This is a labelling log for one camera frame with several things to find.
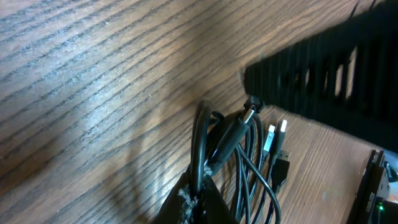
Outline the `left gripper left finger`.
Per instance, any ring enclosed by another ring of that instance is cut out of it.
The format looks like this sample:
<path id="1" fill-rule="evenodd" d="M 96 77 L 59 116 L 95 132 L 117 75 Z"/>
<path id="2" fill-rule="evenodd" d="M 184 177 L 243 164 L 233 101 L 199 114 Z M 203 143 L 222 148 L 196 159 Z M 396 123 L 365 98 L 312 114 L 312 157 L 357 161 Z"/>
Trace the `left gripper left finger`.
<path id="1" fill-rule="evenodd" d="M 190 192 L 190 174 L 184 172 L 170 191 L 153 224 L 193 223 L 198 198 Z"/>

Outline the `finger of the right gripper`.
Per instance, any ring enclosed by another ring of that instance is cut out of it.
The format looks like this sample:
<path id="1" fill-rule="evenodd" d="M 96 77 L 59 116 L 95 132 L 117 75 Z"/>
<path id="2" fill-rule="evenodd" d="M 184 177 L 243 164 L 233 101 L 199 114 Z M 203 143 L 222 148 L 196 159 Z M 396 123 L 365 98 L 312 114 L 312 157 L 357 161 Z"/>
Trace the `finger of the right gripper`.
<path id="1" fill-rule="evenodd" d="M 244 71 L 267 105 L 397 150 L 397 2 L 290 45 Z"/>

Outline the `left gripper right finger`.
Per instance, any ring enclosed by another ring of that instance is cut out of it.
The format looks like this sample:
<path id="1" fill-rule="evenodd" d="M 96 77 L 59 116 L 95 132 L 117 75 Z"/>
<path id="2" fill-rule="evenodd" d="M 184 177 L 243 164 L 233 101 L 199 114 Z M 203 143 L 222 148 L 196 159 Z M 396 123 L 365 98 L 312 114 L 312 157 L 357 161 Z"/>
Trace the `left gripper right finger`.
<path id="1" fill-rule="evenodd" d="M 211 169 L 205 166 L 204 172 L 198 222 L 202 224 L 237 223 L 211 177 Z"/>

